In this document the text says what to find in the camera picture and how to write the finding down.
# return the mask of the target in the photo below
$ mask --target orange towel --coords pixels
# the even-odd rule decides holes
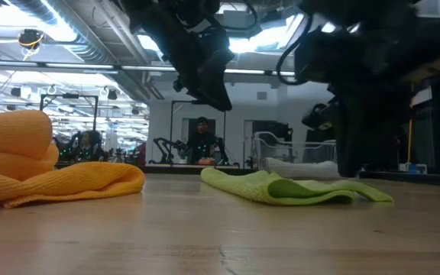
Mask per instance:
[[[43,112],[0,114],[0,203],[99,199],[139,193],[145,182],[137,167],[80,163],[54,170],[59,152],[52,123]]]

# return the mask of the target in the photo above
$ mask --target wall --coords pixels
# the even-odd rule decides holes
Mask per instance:
[[[326,92],[326,85],[307,83],[304,86],[271,89],[268,84],[235,84],[227,85],[233,110],[227,112],[225,144],[234,159],[242,165],[244,156],[244,122],[268,120],[285,122],[293,128],[293,142],[303,145],[308,128],[301,123],[302,116],[318,102],[326,102],[332,94]],[[257,100],[257,92],[268,91],[267,100]],[[170,101],[158,101],[150,104],[149,138],[147,140],[146,160],[160,160],[161,154],[153,145],[154,138],[170,136]],[[215,132],[223,134],[223,113],[206,105],[180,103],[174,106],[173,141],[182,139],[184,118],[205,116],[216,120]],[[303,150],[298,149],[299,157]]]
[[[184,118],[198,118],[204,116],[216,120],[215,132],[218,136],[223,135],[223,113],[206,105],[190,105],[177,103],[174,105],[173,116],[173,141],[182,139],[182,126]],[[160,160],[161,153],[153,146],[153,139],[170,136],[170,110],[171,102],[152,102],[150,104],[149,138],[147,140],[147,156],[149,161]],[[235,104],[232,111],[226,115],[225,146],[230,151],[236,162],[242,165],[244,156],[244,121],[246,120],[272,120],[276,121],[276,106],[270,104],[246,105]]]

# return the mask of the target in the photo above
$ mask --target yellow-green cloth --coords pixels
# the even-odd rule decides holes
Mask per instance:
[[[338,197],[352,200],[356,194],[373,202],[393,202],[386,193],[351,180],[326,184],[316,180],[284,179],[266,171],[230,176],[213,168],[203,169],[201,176],[203,182],[217,189],[272,205],[313,205]]]

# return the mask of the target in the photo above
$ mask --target man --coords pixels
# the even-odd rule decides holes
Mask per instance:
[[[213,157],[217,138],[209,132],[208,120],[200,117],[196,121],[198,131],[195,131],[188,140],[187,147],[192,150],[191,164],[197,164],[202,158]]]

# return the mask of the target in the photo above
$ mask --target towel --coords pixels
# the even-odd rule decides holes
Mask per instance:
[[[119,163],[79,163],[54,170],[59,151],[43,112],[0,114],[0,203],[98,199],[139,193],[144,174]]]
[[[201,177],[203,182],[217,189],[272,205],[313,205],[336,197],[352,200],[357,194],[373,202],[393,202],[393,198],[384,192],[350,180],[339,180],[333,184],[315,180],[295,181],[266,171],[229,176],[213,168],[205,168]]]
[[[337,164],[332,161],[324,161],[321,163],[287,163],[272,157],[264,159],[264,170],[271,173],[295,179],[340,179]]]

